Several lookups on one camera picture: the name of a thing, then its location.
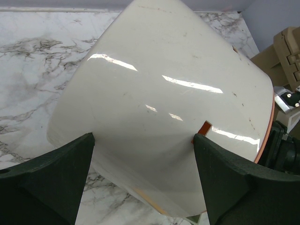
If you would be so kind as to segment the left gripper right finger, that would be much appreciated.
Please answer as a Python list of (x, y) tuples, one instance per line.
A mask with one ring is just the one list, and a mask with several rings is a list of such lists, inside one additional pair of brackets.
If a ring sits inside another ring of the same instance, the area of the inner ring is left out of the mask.
[(300, 178), (269, 169), (196, 134), (194, 153), (211, 225), (298, 225)]

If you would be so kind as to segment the tan plastic tool case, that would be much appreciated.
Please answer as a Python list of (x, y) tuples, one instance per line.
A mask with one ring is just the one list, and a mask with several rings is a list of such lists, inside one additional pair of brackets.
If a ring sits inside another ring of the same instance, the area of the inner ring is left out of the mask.
[[(300, 28), (288, 27), (279, 32), (273, 37), (273, 44), (250, 60), (259, 73), (256, 83), (259, 106), (265, 103), (271, 113), (275, 86), (292, 92), (300, 86)], [(275, 104), (274, 118), (277, 113)]]

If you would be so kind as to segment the cream round drawer organizer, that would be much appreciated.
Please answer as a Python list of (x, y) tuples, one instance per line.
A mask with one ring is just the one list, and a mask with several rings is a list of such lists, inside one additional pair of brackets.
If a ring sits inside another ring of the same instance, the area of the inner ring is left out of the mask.
[(207, 137), (254, 162), (270, 112), (253, 63), (179, 0), (135, 0), (81, 61), (48, 124), (61, 147), (85, 133), (93, 168), (159, 213), (206, 211), (192, 145)]

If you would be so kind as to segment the peach top drawer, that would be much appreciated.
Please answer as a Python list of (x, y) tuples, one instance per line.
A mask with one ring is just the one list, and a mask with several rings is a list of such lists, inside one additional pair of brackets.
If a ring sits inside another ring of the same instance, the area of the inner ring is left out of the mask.
[(265, 137), (263, 139), (263, 142), (260, 146), (260, 149), (257, 153), (257, 156), (254, 160), (254, 162), (256, 164), (258, 164), (262, 154), (263, 154), (263, 151), (265, 150), (265, 146), (267, 144), (267, 140), (269, 138), (269, 135), (270, 135), (270, 131), (271, 131), (271, 126), (272, 126), (272, 123), (273, 123), (273, 119), (274, 119), (274, 112), (275, 112), (275, 93), (273, 92), (273, 100), (272, 100), (272, 109), (271, 109), (271, 114), (270, 114), (270, 119), (269, 119), (269, 123), (268, 123), (268, 127), (267, 127), (267, 131), (266, 131), (266, 134), (265, 134)]

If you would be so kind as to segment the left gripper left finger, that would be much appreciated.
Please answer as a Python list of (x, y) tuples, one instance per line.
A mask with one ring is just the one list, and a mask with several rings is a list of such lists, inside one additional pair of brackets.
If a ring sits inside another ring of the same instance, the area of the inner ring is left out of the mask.
[(73, 225), (89, 172), (92, 133), (0, 171), (2, 225)]

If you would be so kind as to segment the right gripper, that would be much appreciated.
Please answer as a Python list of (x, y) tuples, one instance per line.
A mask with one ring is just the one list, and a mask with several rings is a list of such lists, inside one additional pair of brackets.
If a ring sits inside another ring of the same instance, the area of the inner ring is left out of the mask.
[(279, 121), (272, 123), (260, 165), (284, 173), (300, 172), (300, 140), (288, 134)]

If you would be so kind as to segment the grey bottom drawer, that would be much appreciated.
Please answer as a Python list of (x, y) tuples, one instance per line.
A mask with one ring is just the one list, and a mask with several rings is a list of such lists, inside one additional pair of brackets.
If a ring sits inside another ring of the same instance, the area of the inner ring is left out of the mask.
[(185, 220), (188, 221), (191, 225), (199, 225), (202, 215), (198, 214), (195, 216), (186, 217)]

